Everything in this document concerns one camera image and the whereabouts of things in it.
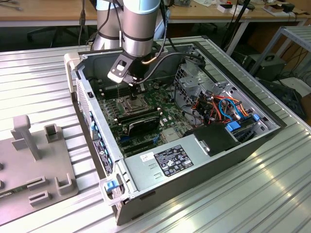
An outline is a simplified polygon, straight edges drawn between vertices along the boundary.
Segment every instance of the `motherboard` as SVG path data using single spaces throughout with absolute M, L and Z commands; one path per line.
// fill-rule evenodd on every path
M 172 86 L 160 82 L 146 83 L 144 93 L 135 98 L 97 100 L 125 157 L 177 140 L 199 123 L 182 114 Z

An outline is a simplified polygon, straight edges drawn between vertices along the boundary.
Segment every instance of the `blue connector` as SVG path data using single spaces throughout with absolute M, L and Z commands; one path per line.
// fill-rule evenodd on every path
M 229 130 L 230 132 L 240 128 L 241 125 L 239 125 L 239 123 L 237 123 L 236 121 L 232 121 L 230 123 L 227 124 L 226 128 L 227 130 Z
M 92 121 L 91 122 L 91 130 L 94 130 L 95 129 L 95 121 Z
M 259 121 L 260 117 L 257 114 L 253 114 L 253 118 L 255 121 Z
M 107 190 L 107 192 L 117 187 L 119 187 L 119 183 L 116 180 L 108 181 L 107 183 L 105 183 L 105 189 Z

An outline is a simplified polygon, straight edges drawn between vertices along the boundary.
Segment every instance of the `sticker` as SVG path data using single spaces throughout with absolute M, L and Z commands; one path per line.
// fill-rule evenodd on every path
M 154 157 L 167 177 L 193 166 L 181 145 L 155 154 Z
M 112 174 L 112 163 L 109 162 L 108 151 L 106 148 L 103 148 L 103 143 L 100 140 L 96 140 L 93 143 L 106 173 L 108 175 Z
M 141 160 L 142 160 L 143 162 L 146 162 L 146 161 L 148 161 L 148 160 L 154 159 L 155 157 L 154 157 L 154 153 L 153 153 L 153 152 L 149 152 L 149 153 L 147 153 L 147 154 L 141 155 L 140 158 L 141 158 Z

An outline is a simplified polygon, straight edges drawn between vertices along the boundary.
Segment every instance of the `electronic equipment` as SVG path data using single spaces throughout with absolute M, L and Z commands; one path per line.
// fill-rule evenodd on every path
M 99 189 L 118 225 L 245 160 L 286 126 L 199 43 L 175 45 L 201 59 L 168 56 L 176 48 L 166 46 L 165 62 L 134 86 L 107 78 L 121 49 L 65 55 Z
M 289 13 L 293 11 L 293 9 L 295 8 L 295 5 L 291 3 L 287 3 L 287 4 L 282 4 L 282 7 L 285 13 Z
M 249 72 L 259 58 L 260 54 L 248 55 L 246 59 L 244 59 L 242 67 Z M 267 81 L 274 81 L 276 80 L 277 75 L 281 73 L 285 65 L 286 62 L 283 59 L 279 58 L 274 53 L 269 53 L 260 64 L 260 67 L 255 72 L 254 77 Z

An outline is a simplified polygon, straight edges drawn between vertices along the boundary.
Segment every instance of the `ribbed metal surface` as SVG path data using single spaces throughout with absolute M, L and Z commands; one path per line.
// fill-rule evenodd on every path
M 88 125 L 91 125 L 91 117 L 89 115 L 89 108 L 88 104 L 85 98 L 85 95 L 83 93 L 83 89 L 80 86 L 80 83 L 77 83 L 77 94 L 78 94 L 78 101 L 80 102 L 80 105 L 82 109 L 84 110 L 83 113 L 85 114 L 85 118 L 88 122 Z
M 0 232 L 310 232 L 310 128 L 212 42 L 201 37 L 175 40 L 187 41 L 200 42 L 288 127 L 238 166 L 118 227 L 97 188 L 98 176 L 66 87 L 62 55 L 77 48 L 20 52 L 22 57 L 0 54 L 1 138 L 10 136 L 12 116 L 29 114 L 32 130 L 56 122 L 64 129 L 80 189 L 77 196 L 9 223 Z M 57 54 L 55 63 L 51 54 Z M 223 78 L 211 64 L 206 70 L 219 81 Z
M 311 51 L 311 27 L 284 27 L 281 33 L 309 52 Z

